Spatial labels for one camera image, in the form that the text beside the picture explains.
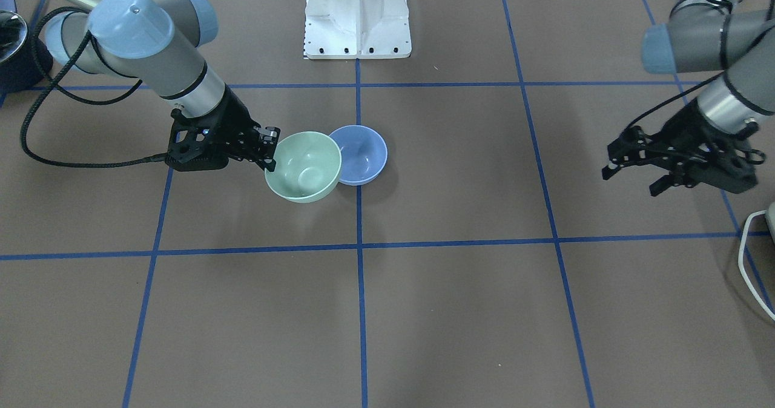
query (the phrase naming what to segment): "white mounting bracket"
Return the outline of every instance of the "white mounting bracket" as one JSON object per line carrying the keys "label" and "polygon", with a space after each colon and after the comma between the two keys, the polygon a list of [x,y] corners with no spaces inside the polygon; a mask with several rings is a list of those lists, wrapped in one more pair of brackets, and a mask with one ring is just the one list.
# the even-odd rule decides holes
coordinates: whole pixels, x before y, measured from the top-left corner
{"label": "white mounting bracket", "polygon": [[412,54],[406,0],[307,0],[304,56],[406,58]]}

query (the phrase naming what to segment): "light green bowl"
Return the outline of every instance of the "light green bowl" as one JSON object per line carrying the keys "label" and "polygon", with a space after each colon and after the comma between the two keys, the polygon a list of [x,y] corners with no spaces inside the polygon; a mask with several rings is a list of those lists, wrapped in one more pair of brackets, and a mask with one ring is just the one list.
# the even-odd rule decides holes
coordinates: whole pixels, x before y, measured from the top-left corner
{"label": "light green bowl", "polygon": [[323,133],[305,131],[290,135],[274,151],[277,167],[264,171],[266,184],[277,195],[294,203],[313,203],[337,187],[341,152]]}

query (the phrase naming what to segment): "white cable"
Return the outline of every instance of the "white cable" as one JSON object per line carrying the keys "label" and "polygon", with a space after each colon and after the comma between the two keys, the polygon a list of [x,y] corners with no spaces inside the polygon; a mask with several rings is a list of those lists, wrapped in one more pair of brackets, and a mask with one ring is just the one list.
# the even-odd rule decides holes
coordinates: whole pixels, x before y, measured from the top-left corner
{"label": "white cable", "polygon": [[742,275],[742,278],[745,280],[745,284],[748,285],[748,290],[750,290],[753,297],[756,298],[756,301],[758,301],[759,306],[761,306],[762,309],[767,313],[767,316],[770,316],[770,319],[775,320],[775,314],[773,314],[772,310],[769,309],[766,303],[764,303],[764,301],[762,300],[762,297],[759,295],[759,292],[757,292],[756,289],[753,288],[751,279],[748,278],[748,274],[745,273],[745,267],[742,264],[742,254],[745,253],[745,241],[748,239],[748,228],[750,228],[751,226],[751,220],[753,220],[754,217],[761,216],[765,213],[766,211],[754,212],[753,214],[748,216],[747,220],[745,221],[745,226],[744,228],[742,228],[742,237],[740,237],[740,251],[737,254],[737,267],[740,269],[740,275]]}

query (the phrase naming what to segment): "white base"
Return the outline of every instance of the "white base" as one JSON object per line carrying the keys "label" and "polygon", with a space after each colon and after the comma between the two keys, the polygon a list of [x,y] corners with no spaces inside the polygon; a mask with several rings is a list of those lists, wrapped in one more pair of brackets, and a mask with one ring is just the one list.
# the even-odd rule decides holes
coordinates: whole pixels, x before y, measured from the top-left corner
{"label": "white base", "polygon": [[360,43],[362,49],[358,49],[357,32],[341,29],[333,19],[307,16],[304,57],[311,60],[407,58],[412,54],[409,20],[383,19],[363,32]]}

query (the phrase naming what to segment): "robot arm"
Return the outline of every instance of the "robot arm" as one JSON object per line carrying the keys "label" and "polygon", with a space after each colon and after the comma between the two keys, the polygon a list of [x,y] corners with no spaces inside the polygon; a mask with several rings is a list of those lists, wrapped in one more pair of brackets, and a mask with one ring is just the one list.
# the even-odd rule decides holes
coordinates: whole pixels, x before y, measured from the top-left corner
{"label": "robot arm", "polygon": [[224,168],[229,158],[274,171],[280,130],[262,128],[196,47],[215,39],[206,0],[68,0],[81,11],[50,19],[46,42],[66,64],[91,32],[74,68],[142,79],[172,108],[166,163],[178,171]]}
{"label": "robot arm", "polygon": [[775,22],[769,10],[731,14],[737,0],[678,0],[667,25],[643,41],[651,73],[724,70],[655,134],[631,124],[608,146],[603,179],[628,166],[656,165],[668,174],[651,187],[705,182],[742,193],[757,184],[764,154],[747,139],[775,113]]}

